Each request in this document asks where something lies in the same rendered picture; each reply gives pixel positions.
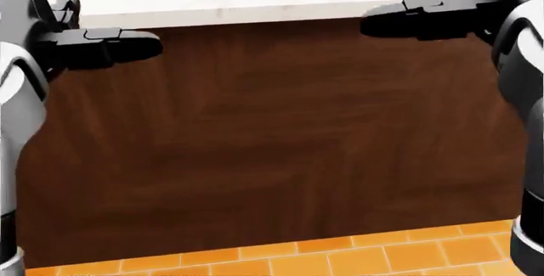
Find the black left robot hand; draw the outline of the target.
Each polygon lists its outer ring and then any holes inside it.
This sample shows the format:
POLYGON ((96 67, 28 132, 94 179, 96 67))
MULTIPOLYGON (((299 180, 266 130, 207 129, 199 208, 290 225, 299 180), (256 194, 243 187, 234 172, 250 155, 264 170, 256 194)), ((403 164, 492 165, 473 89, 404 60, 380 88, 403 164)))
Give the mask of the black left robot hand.
POLYGON ((4 58, 9 65, 25 61, 33 73, 108 69, 158 56, 160 38, 149 32, 122 28, 82 28, 80 0, 7 0, 5 15, 13 23, 12 48, 4 58))

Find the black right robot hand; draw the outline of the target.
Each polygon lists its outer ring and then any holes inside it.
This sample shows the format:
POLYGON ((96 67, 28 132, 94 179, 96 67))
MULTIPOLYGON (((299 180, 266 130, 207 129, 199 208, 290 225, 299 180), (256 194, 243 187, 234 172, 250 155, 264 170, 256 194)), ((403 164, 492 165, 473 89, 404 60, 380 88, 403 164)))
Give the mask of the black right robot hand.
POLYGON ((439 41, 473 33, 492 44, 516 0, 402 0, 368 10, 360 33, 375 38, 439 41))

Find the dark brown wooden counter cabinet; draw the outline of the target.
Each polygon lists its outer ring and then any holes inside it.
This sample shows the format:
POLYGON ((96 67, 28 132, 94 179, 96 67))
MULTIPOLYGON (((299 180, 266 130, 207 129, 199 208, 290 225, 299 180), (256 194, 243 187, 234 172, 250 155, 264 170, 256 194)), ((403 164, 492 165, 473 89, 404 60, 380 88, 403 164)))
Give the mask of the dark brown wooden counter cabinet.
POLYGON ((51 84, 18 170, 29 268, 509 219, 523 125, 490 46, 359 21, 156 31, 51 84))

